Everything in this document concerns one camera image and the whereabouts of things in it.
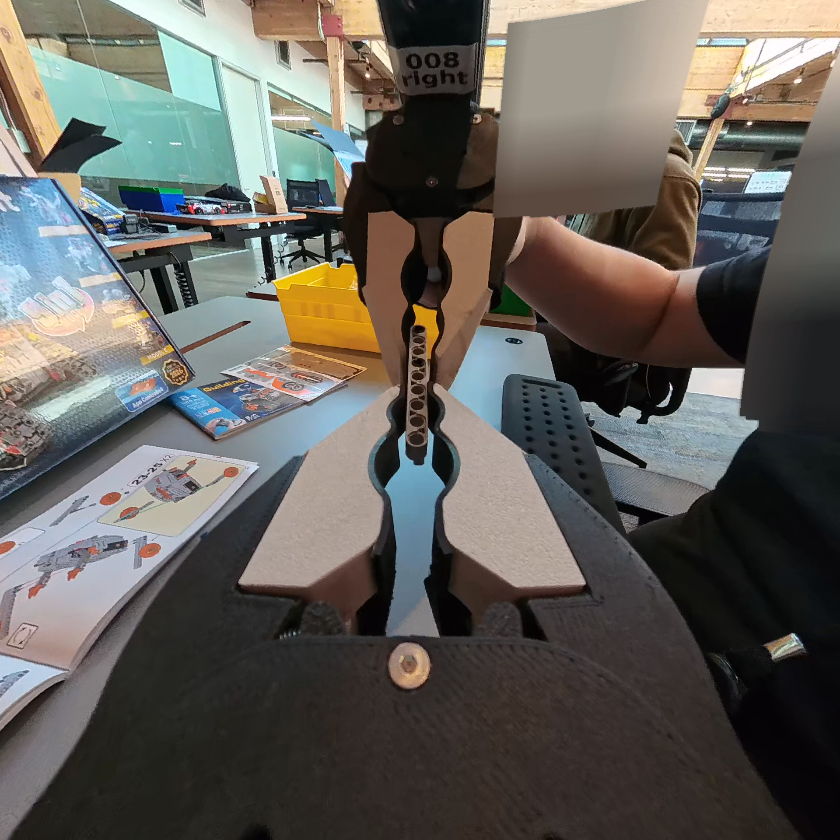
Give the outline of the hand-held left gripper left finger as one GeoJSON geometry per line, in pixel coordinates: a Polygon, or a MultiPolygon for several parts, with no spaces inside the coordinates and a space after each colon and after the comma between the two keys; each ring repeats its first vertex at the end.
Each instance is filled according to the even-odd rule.
{"type": "Polygon", "coordinates": [[[395,579],[395,538],[385,484],[400,465],[384,392],[312,447],[282,498],[238,586],[306,604],[326,602],[359,634],[383,634],[395,579]]]}

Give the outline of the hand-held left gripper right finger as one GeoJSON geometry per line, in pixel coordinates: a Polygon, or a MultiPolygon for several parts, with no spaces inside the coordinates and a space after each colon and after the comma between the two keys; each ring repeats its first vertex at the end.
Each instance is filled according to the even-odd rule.
{"type": "Polygon", "coordinates": [[[494,603],[582,594],[584,575],[525,453],[441,385],[430,396],[443,595],[477,625],[494,603]]]}

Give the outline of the grey beam black pins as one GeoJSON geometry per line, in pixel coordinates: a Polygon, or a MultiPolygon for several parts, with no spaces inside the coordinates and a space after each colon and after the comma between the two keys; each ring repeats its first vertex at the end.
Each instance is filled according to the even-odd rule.
{"type": "Polygon", "coordinates": [[[432,421],[434,401],[432,388],[432,344],[427,329],[415,323],[408,331],[406,343],[406,409],[405,451],[407,458],[422,466],[434,447],[432,421]]]}

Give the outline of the wooden standing desk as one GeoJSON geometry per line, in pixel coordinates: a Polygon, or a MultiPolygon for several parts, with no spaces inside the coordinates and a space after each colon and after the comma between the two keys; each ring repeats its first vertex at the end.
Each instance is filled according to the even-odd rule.
{"type": "Polygon", "coordinates": [[[144,213],[148,219],[166,224],[173,224],[178,228],[202,227],[213,239],[224,241],[231,245],[244,243],[249,238],[260,239],[262,256],[265,266],[263,282],[273,282],[277,279],[276,262],[270,239],[284,233],[284,225],[303,219],[302,213],[285,214],[221,214],[221,215],[186,215],[144,213]]]}

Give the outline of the person's right hand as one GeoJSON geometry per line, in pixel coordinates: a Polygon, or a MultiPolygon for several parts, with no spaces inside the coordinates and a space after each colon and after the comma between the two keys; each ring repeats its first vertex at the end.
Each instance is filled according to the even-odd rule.
{"type": "Polygon", "coordinates": [[[522,231],[523,218],[494,216],[493,219],[488,286],[500,288],[506,265],[522,231]]]}

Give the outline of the green plastic bin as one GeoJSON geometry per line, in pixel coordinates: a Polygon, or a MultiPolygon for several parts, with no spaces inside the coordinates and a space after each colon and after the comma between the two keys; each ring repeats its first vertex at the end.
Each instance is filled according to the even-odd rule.
{"type": "Polygon", "coordinates": [[[529,318],[533,316],[533,309],[513,292],[507,284],[503,284],[497,305],[489,310],[490,314],[506,317],[529,318]]]}

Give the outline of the black office chair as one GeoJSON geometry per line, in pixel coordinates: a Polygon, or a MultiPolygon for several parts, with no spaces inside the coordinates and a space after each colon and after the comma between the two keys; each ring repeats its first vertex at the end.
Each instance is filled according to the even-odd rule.
{"type": "Polygon", "coordinates": [[[342,211],[334,203],[329,182],[324,179],[315,181],[297,181],[287,179],[286,199],[290,213],[303,214],[298,219],[286,225],[286,234],[299,245],[298,251],[289,253],[289,266],[297,259],[307,264],[310,259],[315,260],[318,255],[307,249],[306,240],[322,237],[323,257],[325,263],[332,262],[333,242],[332,233],[340,230],[342,211]]]}

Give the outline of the black perforated panel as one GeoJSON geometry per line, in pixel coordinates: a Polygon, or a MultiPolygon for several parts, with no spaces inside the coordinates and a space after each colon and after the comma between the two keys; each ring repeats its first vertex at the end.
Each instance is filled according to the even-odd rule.
{"type": "Polygon", "coordinates": [[[623,536],[623,521],[575,389],[511,374],[503,384],[501,432],[541,461],[623,536]]]}

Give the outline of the colourful printed booklet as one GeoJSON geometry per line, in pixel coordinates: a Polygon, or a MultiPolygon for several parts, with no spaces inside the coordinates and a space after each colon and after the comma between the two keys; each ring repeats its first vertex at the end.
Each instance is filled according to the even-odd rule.
{"type": "Polygon", "coordinates": [[[238,378],[187,388],[166,401],[213,440],[305,405],[292,395],[238,378]]]}

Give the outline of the small cardboard box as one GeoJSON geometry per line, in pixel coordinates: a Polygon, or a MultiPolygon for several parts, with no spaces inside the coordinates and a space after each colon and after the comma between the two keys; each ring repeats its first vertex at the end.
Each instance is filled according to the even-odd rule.
{"type": "Polygon", "coordinates": [[[262,192],[253,195],[254,209],[258,214],[286,214],[289,212],[287,200],[280,181],[275,176],[260,177],[262,192]]]}

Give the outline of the dark toy car model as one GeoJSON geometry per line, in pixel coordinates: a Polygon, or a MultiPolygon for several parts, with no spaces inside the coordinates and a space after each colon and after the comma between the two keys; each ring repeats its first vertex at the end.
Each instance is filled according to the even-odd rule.
{"type": "Polygon", "coordinates": [[[250,202],[240,202],[234,199],[215,196],[186,196],[175,205],[179,214],[186,215],[221,215],[221,214],[252,214],[250,202]]]}

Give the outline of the open instruction booklet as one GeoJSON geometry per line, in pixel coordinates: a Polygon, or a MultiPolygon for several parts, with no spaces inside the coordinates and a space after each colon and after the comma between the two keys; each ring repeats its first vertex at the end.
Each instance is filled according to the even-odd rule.
{"type": "Polygon", "coordinates": [[[257,463],[145,445],[2,537],[1,726],[66,679],[257,463]]]}

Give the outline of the blue green storage box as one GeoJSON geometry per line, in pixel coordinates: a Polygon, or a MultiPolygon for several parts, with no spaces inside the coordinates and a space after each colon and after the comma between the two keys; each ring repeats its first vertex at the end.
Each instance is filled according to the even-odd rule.
{"type": "Polygon", "coordinates": [[[171,187],[119,185],[122,203],[133,211],[179,214],[185,202],[183,190],[171,187]]]}

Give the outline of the small printed toy box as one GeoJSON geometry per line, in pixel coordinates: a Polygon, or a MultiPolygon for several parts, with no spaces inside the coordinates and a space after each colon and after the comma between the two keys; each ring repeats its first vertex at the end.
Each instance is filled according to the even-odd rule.
{"type": "Polygon", "coordinates": [[[85,186],[80,188],[77,201],[93,228],[104,236],[118,236],[124,232],[124,212],[85,186]]]}

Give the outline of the black fabric flap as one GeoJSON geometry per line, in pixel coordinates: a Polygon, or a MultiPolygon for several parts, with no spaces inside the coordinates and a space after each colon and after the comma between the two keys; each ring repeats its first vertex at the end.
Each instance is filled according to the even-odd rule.
{"type": "Polygon", "coordinates": [[[92,158],[122,144],[104,134],[105,126],[71,119],[38,172],[77,174],[92,158]]]}

